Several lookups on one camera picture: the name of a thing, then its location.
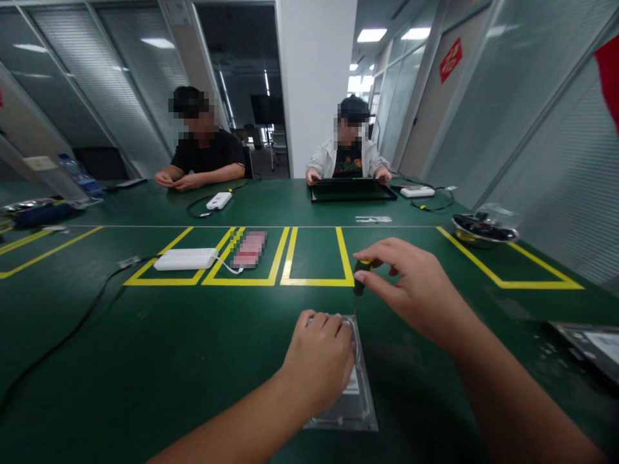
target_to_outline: yellow tape line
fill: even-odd
[[[305,278],[290,278],[290,271],[292,270],[292,261],[295,256],[295,246],[297,244],[297,231],[298,227],[293,227],[292,234],[290,235],[290,243],[288,244],[288,252],[286,253],[286,261],[284,263],[284,270],[282,271],[282,279],[280,285],[298,285],[307,287],[354,287],[355,279],[353,278],[353,270],[350,268],[350,261],[348,259],[348,252],[346,251],[346,243],[344,242],[344,235],[342,234],[342,228],[336,227],[335,233],[337,234],[337,243],[340,247],[340,256],[342,258],[342,266],[344,267],[343,279],[305,279]]]
[[[235,239],[240,239],[242,230],[245,227],[239,229],[237,236]],[[284,227],[284,231],[282,232],[282,236],[279,239],[279,244],[277,245],[277,250],[275,252],[275,258],[273,259],[273,264],[271,265],[271,270],[269,271],[269,277],[266,279],[245,279],[245,278],[216,278],[217,272],[221,268],[221,262],[217,261],[211,269],[211,272],[202,282],[202,285],[229,285],[229,286],[243,286],[243,287],[272,287],[275,285],[275,278],[277,277],[277,271],[279,270],[279,265],[282,262],[282,256],[284,254],[284,248],[286,247],[286,239],[288,238],[288,231],[290,227]],[[234,250],[239,240],[232,240],[226,248],[225,252],[221,255],[221,259],[224,261],[228,257],[228,255]]]
[[[544,261],[539,259],[537,256],[532,255],[531,253],[529,253],[528,251],[526,251],[525,249],[521,248],[520,246],[516,244],[509,244],[509,245],[513,249],[515,249],[519,253],[522,253],[528,259],[533,261],[535,264],[538,264],[539,266],[543,267],[546,271],[550,272],[551,274],[561,279],[561,281],[559,282],[553,282],[553,281],[550,281],[550,282],[520,282],[520,281],[508,282],[505,280],[501,280],[496,274],[494,274],[494,272],[492,272],[484,263],[479,261],[479,259],[474,254],[472,254],[468,249],[466,249],[466,247],[462,245],[456,238],[452,237],[451,234],[449,234],[445,229],[443,229],[442,227],[437,227],[437,229],[445,237],[447,237],[447,239],[451,243],[456,245],[456,247],[468,259],[470,259],[474,263],[474,265],[479,267],[479,269],[481,269],[482,272],[484,272],[484,274],[490,277],[490,279],[492,279],[492,281],[499,288],[510,289],[510,290],[584,290],[585,288],[582,285],[575,282],[574,280],[570,279],[565,274],[559,272],[558,270],[550,266],[548,263],[545,263]]]
[[[2,248],[0,248],[0,255],[8,253],[9,251],[13,251],[21,246],[24,246],[25,244],[29,244],[30,242],[34,242],[38,238],[44,237],[52,232],[53,231],[40,231],[40,232],[37,232],[36,234],[32,234],[32,235],[28,235],[27,237],[20,238],[19,240],[16,240],[15,242],[9,243],[3,246]]]
[[[177,238],[172,240],[158,254],[159,255],[163,255],[166,251],[171,250],[174,247],[174,245],[179,243],[192,230],[193,230],[193,227],[187,227]],[[222,238],[221,241],[219,242],[220,244],[225,243],[225,240],[227,240],[227,237],[229,237],[230,232],[232,230],[234,230],[234,227],[232,227],[228,231],[228,233],[226,235],[224,235],[224,238]],[[171,285],[195,285],[195,284],[197,284],[200,281],[200,279],[202,278],[202,276],[206,272],[205,269],[200,269],[191,278],[152,278],[152,279],[149,278],[149,279],[140,279],[142,274],[144,274],[147,270],[149,270],[151,268],[151,266],[153,266],[153,264],[156,261],[157,261],[156,258],[151,259],[149,262],[147,262],[145,265],[143,265],[140,268],[140,270],[138,270],[138,272],[136,272],[131,277],[129,277],[129,279],[127,279],[127,281],[123,285],[127,285],[127,286],[130,286],[130,287],[149,287],[149,286],[160,286],[160,285],[161,286],[168,286],[168,285],[170,285],[170,286]]]
[[[68,247],[69,245],[74,244],[75,242],[80,241],[82,238],[86,238],[88,235],[92,235],[97,231],[100,231],[103,227],[96,227],[94,229],[92,229],[91,231],[88,231],[86,233],[83,233],[82,235],[75,237],[73,240],[69,240],[67,243],[62,244],[60,246],[57,246],[54,249],[49,250],[47,253],[43,253],[41,256],[31,259],[30,261],[28,261],[26,264],[22,264],[19,267],[16,267],[15,269],[13,269],[12,271],[8,271],[8,272],[4,272],[4,273],[0,273],[0,278],[7,278],[7,277],[11,277],[13,274],[16,274],[20,271],[23,271],[24,269],[26,269],[29,266],[32,266],[33,264],[41,261],[42,259],[47,258],[50,255],[53,255],[54,253],[56,253],[57,251],[62,250],[63,248]]]

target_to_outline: metal bowl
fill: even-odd
[[[482,237],[481,235],[469,232],[460,224],[458,224],[453,217],[451,218],[451,222],[455,226],[455,230],[453,232],[454,237],[456,237],[465,245],[470,245],[483,249],[491,249],[499,246],[500,244],[514,243],[520,240],[520,234],[515,229],[512,229],[513,233],[515,234],[514,238],[510,238],[509,240],[495,240],[494,238],[486,238]]]
[[[56,200],[53,198],[37,198],[35,200],[25,200],[17,203],[11,203],[0,208],[0,215],[13,219],[16,216],[19,216],[20,213],[31,211],[35,208],[40,208],[41,206],[47,206],[55,201]]]

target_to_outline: person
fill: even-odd
[[[358,97],[348,97],[338,105],[337,144],[327,140],[309,160],[305,173],[309,186],[331,177],[375,177],[383,184],[391,180],[389,163],[363,130],[368,118],[368,104]]]
[[[390,276],[400,275],[395,285],[367,271],[355,278],[451,355],[493,461],[607,462],[477,318],[434,255],[388,238],[355,258],[385,263]],[[351,330],[341,316],[303,311],[279,371],[151,463],[265,462],[310,418],[335,404],[354,362]]]
[[[195,87],[178,87],[170,109],[184,120],[189,133],[179,140],[172,163],[155,174],[156,183],[188,190],[245,176],[241,142],[219,128],[213,107],[203,92]]]

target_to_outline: green table surface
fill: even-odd
[[[73,328],[118,261],[156,255],[190,226],[175,247],[215,247],[229,227],[244,226],[268,231],[269,242],[259,268],[238,278],[266,279],[288,234],[275,285],[201,285],[207,274],[197,285],[122,285],[138,268],[116,277],[84,329],[28,377],[0,418],[0,462],[144,461],[267,380],[280,367],[302,310],[352,313],[350,287],[280,285],[293,231],[285,227],[298,227],[292,279],[344,279],[336,227],[352,266],[354,252],[387,237],[436,254],[466,301],[535,380],[599,446],[617,453],[619,401],[542,329],[546,320],[619,325],[612,294],[526,243],[520,245],[584,289],[499,288],[436,228],[467,211],[457,203],[443,213],[420,211],[402,197],[312,204],[303,180],[255,180],[212,217],[188,216],[189,203],[242,183],[178,193],[149,181],[110,193],[64,221],[67,233],[0,248],[0,273],[22,266],[0,279],[4,392]],[[7,182],[1,198],[36,196],[29,188]],[[203,203],[194,211],[206,211]],[[393,221],[360,223],[357,216]],[[0,247],[36,232],[5,231]],[[511,247],[471,252],[502,280],[558,280]],[[376,272],[387,275],[387,269]],[[140,279],[161,274],[149,269]],[[165,273],[185,280],[193,275]],[[220,270],[217,278],[231,275]],[[358,320],[379,432],[304,430],[272,462],[487,461],[451,358],[370,291],[359,300]]]

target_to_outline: white power bank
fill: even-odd
[[[400,190],[406,198],[434,197],[434,189],[425,186],[410,187]]]
[[[219,252],[217,248],[186,248],[166,251],[156,262],[158,271],[209,269]]]
[[[206,209],[222,209],[231,198],[230,192],[219,192],[206,204]]]

